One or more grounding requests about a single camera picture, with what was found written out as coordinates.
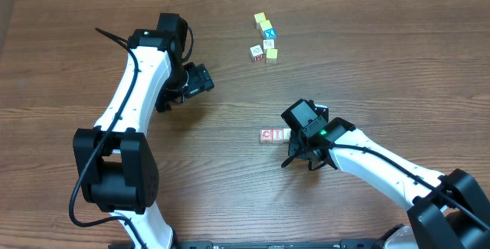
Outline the red I wooden block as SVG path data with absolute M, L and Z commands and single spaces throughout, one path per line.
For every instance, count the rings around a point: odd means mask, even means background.
M 284 129 L 272 129 L 271 141 L 273 143 L 282 143 L 284 140 Z

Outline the white ladybug wooden block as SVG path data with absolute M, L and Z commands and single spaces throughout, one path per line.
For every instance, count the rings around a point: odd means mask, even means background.
M 283 129 L 283 142 L 287 143 L 290 140 L 291 137 L 291 129 L 290 128 L 284 128 Z

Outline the white block blue D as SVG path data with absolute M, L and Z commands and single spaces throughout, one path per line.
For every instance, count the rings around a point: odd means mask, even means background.
M 260 130 L 260 142 L 261 143 L 271 143 L 272 141 L 273 141 L 272 130 L 271 129 L 261 129 Z

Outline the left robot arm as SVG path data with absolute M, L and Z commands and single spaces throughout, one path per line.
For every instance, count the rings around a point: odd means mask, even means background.
M 129 248 L 177 248 L 175 230 L 156 203 L 159 172 L 147 132 L 154 112 L 211 91 L 213 80 L 204 64 L 189 61 L 185 44 L 194 37 L 178 14 L 162 13 L 156 29 L 136 29 L 128 38 L 101 33 L 126 51 L 126 69 L 103 115 L 74 134 L 79 177 L 69 218 L 81 228 L 119 221 Z

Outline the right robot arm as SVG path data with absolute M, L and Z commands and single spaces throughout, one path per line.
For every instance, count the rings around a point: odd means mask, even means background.
M 414 164 L 368 138 L 353 123 L 328 118 L 328 107 L 300 99 L 281 117 L 291 129 L 288 166 L 308 161 L 354 175 L 400 206 L 408 225 L 396 226 L 374 248 L 484 249 L 489 246 L 489 200 L 477 181 L 455 169 L 445 175 Z

